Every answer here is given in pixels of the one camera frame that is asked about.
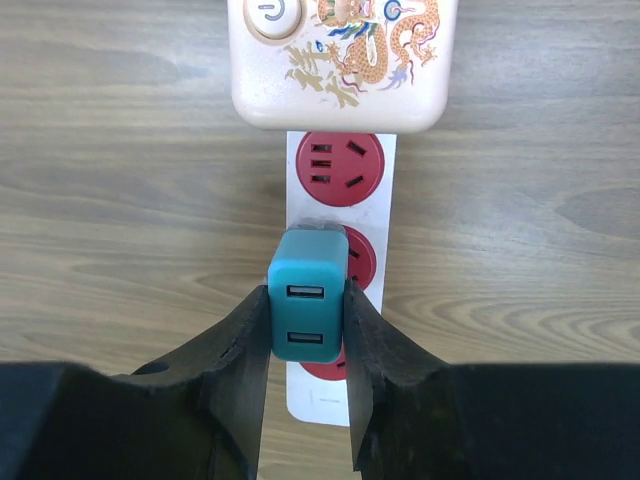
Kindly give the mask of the white power strip red sockets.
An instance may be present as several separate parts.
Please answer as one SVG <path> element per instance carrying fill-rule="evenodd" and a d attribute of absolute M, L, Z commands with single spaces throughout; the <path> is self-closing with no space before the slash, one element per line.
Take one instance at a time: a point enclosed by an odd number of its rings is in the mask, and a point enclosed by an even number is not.
<path fill-rule="evenodd" d="M 391 134 L 293 131 L 286 146 L 286 224 L 344 226 L 349 277 L 383 305 L 397 138 Z M 346 360 L 287 363 L 286 406 L 296 419 L 346 427 Z"/>

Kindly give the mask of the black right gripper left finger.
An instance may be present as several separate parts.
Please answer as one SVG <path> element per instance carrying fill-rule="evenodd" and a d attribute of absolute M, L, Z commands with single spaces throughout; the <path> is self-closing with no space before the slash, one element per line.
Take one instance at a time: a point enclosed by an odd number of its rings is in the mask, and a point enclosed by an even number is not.
<path fill-rule="evenodd" d="M 70 362 L 1 366 L 5 479 L 253 479 L 271 354 L 269 299 L 131 374 Z"/>

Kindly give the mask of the beige cube adapter dragon print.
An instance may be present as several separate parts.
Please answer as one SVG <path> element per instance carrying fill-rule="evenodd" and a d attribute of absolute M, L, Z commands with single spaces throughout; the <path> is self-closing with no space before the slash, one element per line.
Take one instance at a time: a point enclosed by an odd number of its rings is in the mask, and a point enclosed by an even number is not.
<path fill-rule="evenodd" d="M 448 100 L 455 1 L 230 1 L 231 95 L 269 130 L 404 134 Z"/>

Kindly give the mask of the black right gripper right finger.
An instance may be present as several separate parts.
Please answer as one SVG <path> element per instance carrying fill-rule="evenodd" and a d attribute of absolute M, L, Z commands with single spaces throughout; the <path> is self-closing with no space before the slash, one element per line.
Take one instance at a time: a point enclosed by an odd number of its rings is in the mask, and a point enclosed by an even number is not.
<path fill-rule="evenodd" d="M 365 479 L 635 479 L 635 363 L 449 364 L 344 291 L 354 469 Z"/>

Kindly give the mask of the teal blue USB charger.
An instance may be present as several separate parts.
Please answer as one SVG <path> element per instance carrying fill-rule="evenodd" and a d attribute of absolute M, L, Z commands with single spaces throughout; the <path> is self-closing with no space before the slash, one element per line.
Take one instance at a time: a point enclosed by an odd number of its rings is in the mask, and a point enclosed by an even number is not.
<path fill-rule="evenodd" d="M 346 230 L 339 224 L 302 223 L 283 234 L 267 272 L 276 357 L 300 363 L 337 360 L 348 256 Z"/>

